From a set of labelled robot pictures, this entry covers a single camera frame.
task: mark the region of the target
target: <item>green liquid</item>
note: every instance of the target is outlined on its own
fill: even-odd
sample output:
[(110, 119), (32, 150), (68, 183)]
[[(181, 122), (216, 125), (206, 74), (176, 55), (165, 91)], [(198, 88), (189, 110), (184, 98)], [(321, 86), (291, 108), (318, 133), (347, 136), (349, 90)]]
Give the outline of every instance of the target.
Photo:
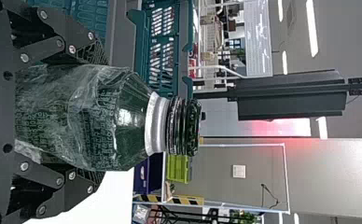
[(126, 68), (30, 67), (17, 75), (17, 139), (78, 168), (126, 171), (147, 158), (152, 90)]

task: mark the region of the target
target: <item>screw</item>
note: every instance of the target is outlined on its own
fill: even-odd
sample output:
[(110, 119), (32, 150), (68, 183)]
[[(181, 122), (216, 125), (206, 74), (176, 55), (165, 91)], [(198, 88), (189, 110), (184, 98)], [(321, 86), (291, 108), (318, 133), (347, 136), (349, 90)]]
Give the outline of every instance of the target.
[(70, 180), (74, 180), (75, 178), (76, 178), (76, 172), (71, 172), (69, 175), (68, 175), (68, 178), (70, 179)]
[(62, 185), (62, 184), (63, 184), (63, 180), (62, 180), (61, 178), (58, 178), (58, 179), (56, 180), (56, 184), (57, 184), (58, 186)]
[(45, 205), (41, 206), (39, 209), (38, 209), (38, 214), (40, 216), (44, 215), (45, 213), (47, 212), (47, 207)]
[(28, 63), (30, 61), (30, 58), (27, 54), (23, 53), (21, 54), (21, 61), (24, 63)]
[(41, 16), (42, 19), (46, 20), (48, 18), (48, 14), (46, 11), (40, 11), (39, 15)]
[(61, 48), (63, 46), (62, 40), (56, 40), (56, 45)]
[(94, 38), (93, 33), (89, 32), (89, 33), (88, 33), (88, 37), (89, 37), (89, 40), (93, 40), (93, 38)]
[(93, 193), (93, 186), (88, 187), (88, 193), (89, 193), (89, 194), (92, 194), (92, 193)]
[(28, 169), (29, 169), (29, 163), (27, 161), (21, 164), (21, 170), (23, 172), (27, 171)]
[(76, 47), (74, 47), (73, 45), (70, 45), (70, 47), (68, 47), (68, 50), (70, 51), (70, 53), (75, 54), (77, 52)]

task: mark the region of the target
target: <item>glass jar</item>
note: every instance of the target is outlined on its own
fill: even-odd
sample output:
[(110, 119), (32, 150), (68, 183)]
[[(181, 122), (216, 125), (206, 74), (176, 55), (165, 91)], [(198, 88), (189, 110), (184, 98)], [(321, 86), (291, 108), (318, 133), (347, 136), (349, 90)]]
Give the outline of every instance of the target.
[(17, 75), (16, 93), (18, 141), (78, 168), (125, 171), (154, 153), (197, 150), (200, 105), (159, 97), (128, 68), (34, 66)]

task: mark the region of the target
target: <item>black machine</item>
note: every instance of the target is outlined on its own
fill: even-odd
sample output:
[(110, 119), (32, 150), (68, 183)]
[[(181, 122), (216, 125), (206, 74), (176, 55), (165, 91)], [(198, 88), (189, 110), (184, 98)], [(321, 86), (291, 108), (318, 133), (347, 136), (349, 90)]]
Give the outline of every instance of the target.
[(341, 116), (347, 94), (362, 95), (362, 77), (341, 77), (335, 70), (287, 76), (236, 79), (227, 91), (195, 93), (198, 99), (237, 102), (239, 120)]
[[(55, 217), (92, 195), (104, 178), (67, 164), (37, 164), (16, 153), (15, 76), (36, 63), (107, 64), (94, 33), (60, 10), (0, 0), (0, 223)], [(347, 93), (362, 94), (362, 79), (348, 83), (335, 71), (240, 79), (226, 92), (198, 93), (199, 99), (228, 98), (239, 119), (341, 115)]]
[(0, 0), (0, 223), (66, 212), (92, 195), (104, 173), (38, 164), (14, 152), (15, 76), (35, 63), (107, 64), (94, 33), (60, 10)]

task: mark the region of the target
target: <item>white wall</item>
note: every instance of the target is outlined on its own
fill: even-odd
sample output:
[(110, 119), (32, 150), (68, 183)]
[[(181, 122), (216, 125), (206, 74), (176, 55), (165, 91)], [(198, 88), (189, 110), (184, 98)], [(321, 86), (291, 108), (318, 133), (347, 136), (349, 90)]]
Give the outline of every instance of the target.
[(244, 26), (237, 26), (236, 31), (230, 32), (230, 39), (240, 39), (244, 37)]
[(311, 136), (308, 119), (239, 121), (237, 103), (227, 99), (200, 100), (207, 120), (202, 122), (202, 136)]
[[(283, 215), (284, 224), (295, 224), (294, 214)], [(278, 215), (265, 215), (265, 224), (279, 224)], [(362, 224), (362, 219), (348, 217), (324, 217), (318, 215), (299, 214), (299, 224)]]
[[(290, 0), (284, 1), (286, 11)], [(362, 0), (313, 0), (319, 53), (311, 57), (305, 0), (296, 0), (295, 30), (280, 26), (280, 50), (286, 50), (288, 72), (338, 69), (344, 77), (362, 77)], [(327, 120), (329, 137), (362, 137), (362, 97), (342, 117)]]
[(134, 170), (107, 172), (101, 187), (71, 211), (27, 224), (130, 224), (132, 223), (132, 183)]
[(285, 143), (292, 212), (362, 218), (362, 139), (233, 138), (204, 143)]

